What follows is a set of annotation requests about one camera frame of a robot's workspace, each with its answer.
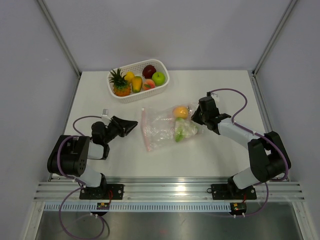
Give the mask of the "fake round orange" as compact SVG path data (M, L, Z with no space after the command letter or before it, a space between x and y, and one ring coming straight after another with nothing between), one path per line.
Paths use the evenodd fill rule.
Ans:
M173 109L172 114L175 118L187 119L189 109L186 106L177 106Z

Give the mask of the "clear zip top bag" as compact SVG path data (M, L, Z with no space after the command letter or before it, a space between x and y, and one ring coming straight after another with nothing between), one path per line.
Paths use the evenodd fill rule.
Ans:
M146 150L150 152L160 148L166 148L201 135L204 132L203 127L194 122L198 127L198 133L190 138L185 138L180 142L175 141L176 118L173 116L173 109L178 106L187 107L189 109L189 115L187 119L191 120L191 117L197 110L198 105L198 103L190 102L186 104L175 105L164 110L143 107L141 109L141 130Z

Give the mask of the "fake orange pineapple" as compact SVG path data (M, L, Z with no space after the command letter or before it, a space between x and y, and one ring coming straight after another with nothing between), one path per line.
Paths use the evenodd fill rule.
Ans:
M125 79L120 68L117 70L112 69L108 80L112 84L113 92L116 96L126 97L131 94L131 84Z

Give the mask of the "fake yellow mango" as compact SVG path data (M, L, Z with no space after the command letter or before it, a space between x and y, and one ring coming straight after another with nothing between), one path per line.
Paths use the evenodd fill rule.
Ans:
M142 78L140 76L135 76L131 82L132 92L139 93L142 89L142 85L143 85Z

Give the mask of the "fake pink peach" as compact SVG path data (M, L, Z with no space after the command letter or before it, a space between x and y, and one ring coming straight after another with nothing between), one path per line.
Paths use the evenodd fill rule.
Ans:
M145 79L144 82L142 83L142 89L144 91L153 89L155 87L156 87L156 84L152 79Z

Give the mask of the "fake yellow lemon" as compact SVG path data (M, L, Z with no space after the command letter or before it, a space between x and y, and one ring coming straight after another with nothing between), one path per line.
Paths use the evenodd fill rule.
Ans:
M127 82L131 83L131 82L132 82L132 79L133 79L134 77L135 77L134 73L131 72L131 71L128 71L128 72L126 73L126 75L124 76L124 79L125 79Z

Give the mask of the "fake green apple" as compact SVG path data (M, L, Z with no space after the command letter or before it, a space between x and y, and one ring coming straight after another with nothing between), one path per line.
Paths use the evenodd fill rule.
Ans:
M151 79L153 80L156 86L162 86L166 81L165 75L162 72L158 71L152 75Z

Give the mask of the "fake purple fruit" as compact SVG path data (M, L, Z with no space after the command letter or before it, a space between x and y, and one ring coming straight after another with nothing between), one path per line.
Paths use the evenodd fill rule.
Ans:
M142 75L144 76L145 79L151 79L153 74L156 72L157 72L156 68L153 65L149 64L143 69Z

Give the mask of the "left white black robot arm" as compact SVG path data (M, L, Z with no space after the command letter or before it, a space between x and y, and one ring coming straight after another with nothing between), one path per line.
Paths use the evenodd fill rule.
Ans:
M79 184L81 200L122 200L124 185L107 183L107 178L88 164L88 160L106 160L109 142L126 137L137 121L113 116L91 125L91 136L61 135L47 161L47 170Z

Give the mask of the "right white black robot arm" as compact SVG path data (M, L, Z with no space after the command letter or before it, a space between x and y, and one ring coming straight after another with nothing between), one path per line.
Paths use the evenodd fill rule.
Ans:
M255 200L254 185L288 175L291 161L277 132L258 133L239 126L230 115L219 112L211 96L200 98L198 103L192 121L240 144L249 156L248 168L229 177L226 183L210 186L214 200Z

